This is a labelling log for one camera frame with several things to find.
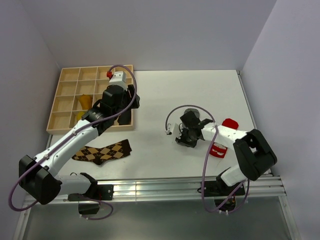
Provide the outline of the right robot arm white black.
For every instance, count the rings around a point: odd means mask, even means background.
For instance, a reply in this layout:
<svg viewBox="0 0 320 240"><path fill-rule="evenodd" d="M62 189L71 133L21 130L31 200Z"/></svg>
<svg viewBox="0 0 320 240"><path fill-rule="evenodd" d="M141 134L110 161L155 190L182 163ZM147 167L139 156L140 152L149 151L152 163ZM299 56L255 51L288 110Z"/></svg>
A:
<svg viewBox="0 0 320 240"><path fill-rule="evenodd" d="M180 117L182 130L175 138L177 144L194 148L198 140L212 141L234 150L237 163L223 172L216 180L204 184L204 196L229 195L241 182L256 181L277 163L277 157L263 134L257 130L241 131L216 125L211 119L200 120L189 111Z"/></svg>

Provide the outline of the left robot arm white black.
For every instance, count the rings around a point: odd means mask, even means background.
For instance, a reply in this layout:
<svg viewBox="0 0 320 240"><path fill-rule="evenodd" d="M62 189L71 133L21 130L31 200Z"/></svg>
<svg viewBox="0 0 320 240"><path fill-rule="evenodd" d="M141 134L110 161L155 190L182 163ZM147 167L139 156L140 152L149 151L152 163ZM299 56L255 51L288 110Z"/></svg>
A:
<svg viewBox="0 0 320 240"><path fill-rule="evenodd" d="M35 157L19 161L18 185L36 202L46 205L59 195L80 194L91 200L98 193L97 180L87 173L59 176L60 169L87 143L99 137L121 114L140 106L137 85L109 85L93 108L59 141Z"/></svg>

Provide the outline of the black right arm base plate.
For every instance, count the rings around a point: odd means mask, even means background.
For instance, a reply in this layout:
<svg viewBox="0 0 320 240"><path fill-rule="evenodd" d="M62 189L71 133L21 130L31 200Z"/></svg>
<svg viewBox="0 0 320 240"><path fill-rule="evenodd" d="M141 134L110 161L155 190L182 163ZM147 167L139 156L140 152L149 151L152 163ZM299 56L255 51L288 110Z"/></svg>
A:
<svg viewBox="0 0 320 240"><path fill-rule="evenodd" d="M241 182L227 186L223 181L210 180L204 182L204 197L228 196Z"/></svg>

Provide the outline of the grey sock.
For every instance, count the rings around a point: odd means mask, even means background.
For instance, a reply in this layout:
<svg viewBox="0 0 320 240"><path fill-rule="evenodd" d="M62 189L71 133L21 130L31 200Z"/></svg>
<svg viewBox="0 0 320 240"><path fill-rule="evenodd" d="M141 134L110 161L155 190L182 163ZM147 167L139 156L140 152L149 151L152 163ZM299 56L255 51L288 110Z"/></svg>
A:
<svg viewBox="0 0 320 240"><path fill-rule="evenodd" d="M199 119L200 118L200 112L196 109L196 108L187 108L184 111L184 114L188 113L188 112L193 112L194 115Z"/></svg>

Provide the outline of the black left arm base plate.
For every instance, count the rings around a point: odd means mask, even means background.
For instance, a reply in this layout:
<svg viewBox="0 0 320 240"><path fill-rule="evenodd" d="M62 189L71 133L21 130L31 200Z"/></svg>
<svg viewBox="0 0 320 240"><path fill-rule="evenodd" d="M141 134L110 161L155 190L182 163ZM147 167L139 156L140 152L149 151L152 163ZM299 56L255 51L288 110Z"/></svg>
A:
<svg viewBox="0 0 320 240"><path fill-rule="evenodd" d="M97 184L88 189L86 193L73 193L68 195L67 200L84 201L85 199L111 201L113 199L114 185L113 184Z"/></svg>

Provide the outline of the mustard yellow striped sock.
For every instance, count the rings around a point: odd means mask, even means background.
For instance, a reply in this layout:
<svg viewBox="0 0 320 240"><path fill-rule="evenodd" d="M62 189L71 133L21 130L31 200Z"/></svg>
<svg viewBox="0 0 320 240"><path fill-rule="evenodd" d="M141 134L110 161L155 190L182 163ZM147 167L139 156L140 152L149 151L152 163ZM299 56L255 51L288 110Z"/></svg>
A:
<svg viewBox="0 0 320 240"><path fill-rule="evenodd" d="M91 95L83 94L78 98L83 110L89 110L92 107L93 98Z"/></svg>

